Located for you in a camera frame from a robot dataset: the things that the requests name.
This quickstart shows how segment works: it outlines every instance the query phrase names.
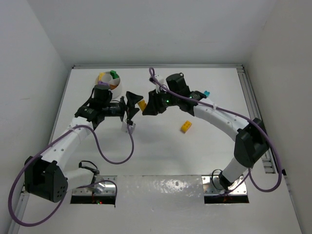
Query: metal base plate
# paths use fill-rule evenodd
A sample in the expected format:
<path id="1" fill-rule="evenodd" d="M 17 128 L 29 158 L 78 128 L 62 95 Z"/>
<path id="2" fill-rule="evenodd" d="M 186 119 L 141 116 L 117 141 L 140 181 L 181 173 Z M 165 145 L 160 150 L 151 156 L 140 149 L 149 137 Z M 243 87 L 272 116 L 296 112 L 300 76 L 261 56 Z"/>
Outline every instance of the metal base plate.
<path id="1" fill-rule="evenodd" d="M 211 175 L 203 175 L 202 177 L 203 189 L 204 189 L 204 200 L 206 204 L 211 203 L 249 203 L 246 184 L 242 183 L 240 186 L 237 185 L 244 179 L 241 176 L 237 181 L 233 183 L 229 190 L 236 189 L 230 192 L 226 196 L 220 196 L 225 191 L 219 190 L 214 187 L 212 184 L 212 176 Z"/>
<path id="2" fill-rule="evenodd" d="M 117 184 L 117 176 L 97 176 L 95 182 L 101 180 L 111 180 Z M 109 181 L 105 182 L 105 188 L 100 193 L 94 193 L 89 188 L 73 189 L 72 204 L 115 204 L 116 187 Z"/>

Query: white wall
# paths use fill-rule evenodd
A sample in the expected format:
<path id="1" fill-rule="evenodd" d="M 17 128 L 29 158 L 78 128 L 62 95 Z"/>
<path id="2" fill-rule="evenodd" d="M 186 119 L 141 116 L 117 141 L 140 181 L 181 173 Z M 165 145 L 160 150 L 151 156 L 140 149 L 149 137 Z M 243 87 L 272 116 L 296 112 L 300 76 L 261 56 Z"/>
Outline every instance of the white wall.
<path id="1" fill-rule="evenodd" d="M 28 0 L 68 65 L 244 63 L 275 0 Z"/>
<path id="2" fill-rule="evenodd" d="M 49 140 L 68 70 L 26 0 L 1 1 L 0 32 L 0 233 L 6 233 L 8 191 L 24 161 Z"/>
<path id="3" fill-rule="evenodd" d="M 248 72 L 290 179 L 299 221 L 312 230 L 312 1 L 280 0 Z"/>

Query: yellow lego brick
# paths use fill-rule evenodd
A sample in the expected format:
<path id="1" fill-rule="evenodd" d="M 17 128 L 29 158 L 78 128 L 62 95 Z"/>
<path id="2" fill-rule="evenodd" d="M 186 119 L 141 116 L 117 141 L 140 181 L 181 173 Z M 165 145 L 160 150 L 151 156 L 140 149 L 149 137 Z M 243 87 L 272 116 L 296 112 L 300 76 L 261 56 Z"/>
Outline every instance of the yellow lego brick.
<path id="1" fill-rule="evenodd" d="M 192 125 L 191 122 L 186 121 L 186 122 L 182 125 L 181 131 L 182 131 L 183 133 L 186 133 L 187 130 L 189 130 L 189 128 L 191 127 L 191 125 Z"/>
<path id="2" fill-rule="evenodd" d="M 144 111 L 145 107 L 146 107 L 146 103 L 144 100 L 139 101 L 138 103 L 139 108 L 141 109 L 141 111 Z"/>
<path id="3" fill-rule="evenodd" d="M 102 81 L 102 77 L 105 75 L 105 72 L 100 72 L 98 76 L 98 80 Z"/>

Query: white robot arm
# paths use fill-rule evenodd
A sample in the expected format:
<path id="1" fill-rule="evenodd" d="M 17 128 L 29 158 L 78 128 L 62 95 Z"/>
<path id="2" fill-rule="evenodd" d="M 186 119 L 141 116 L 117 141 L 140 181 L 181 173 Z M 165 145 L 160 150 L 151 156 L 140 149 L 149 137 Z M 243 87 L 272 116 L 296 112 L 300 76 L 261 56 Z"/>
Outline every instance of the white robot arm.
<path id="1" fill-rule="evenodd" d="M 99 173 L 98 170 L 79 164 L 78 169 L 66 172 L 65 165 L 78 145 L 106 117 L 119 117 L 131 129 L 134 124 L 131 119 L 139 111 L 135 104 L 143 97 L 130 92 L 126 93 L 126 97 L 127 104 L 124 97 L 117 102 L 111 101 L 112 92 L 109 86 L 96 85 L 90 98 L 75 113 L 75 117 L 64 132 L 63 139 L 36 157 L 25 170 L 26 191 L 58 202 L 68 190 L 93 183 L 95 175 Z"/>
<path id="2" fill-rule="evenodd" d="M 167 107 L 178 106 L 180 110 L 204 119 L 225 132 L 235 142 L 234 157 L 219 174 L 218 179 L 214 180 L 214 184 L 218 188 L 222 187 L 227 190 L 243 172 L 253 167 L 265 154 L 269 149 L 267 142 L 260 132 L 246 120 L 191 101 L 190 99 L 194 99 L 216 107 L 203 93 L 190 91 L 182 73 L 173 74 L 167 77 L 166 81 L 171 92 L 185 98 L 179 98 L 162 89 L 150 91 L 149 101 L 143 115 L 155 116 L 163 113 Z M 261 120 L 255 118 L 253 121 L 264 130 L 264 124 Z"/>

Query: green object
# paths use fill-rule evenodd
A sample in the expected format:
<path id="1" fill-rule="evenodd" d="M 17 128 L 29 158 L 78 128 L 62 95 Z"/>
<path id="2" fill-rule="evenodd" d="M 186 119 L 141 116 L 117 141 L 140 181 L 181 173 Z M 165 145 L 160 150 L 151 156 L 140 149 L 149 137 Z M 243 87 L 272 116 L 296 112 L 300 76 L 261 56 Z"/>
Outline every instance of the green object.
<path id="1" fill-rule="evenodd" d="M 117 78 L 119 78 L 119 76 L 118 76 L 118 74 L 117 74 L 117 72 L 116 71 L 110 71 L 110 74 L 111 74 L 111 76 L 113 77 L 113 79 L 117 79 Z"/>

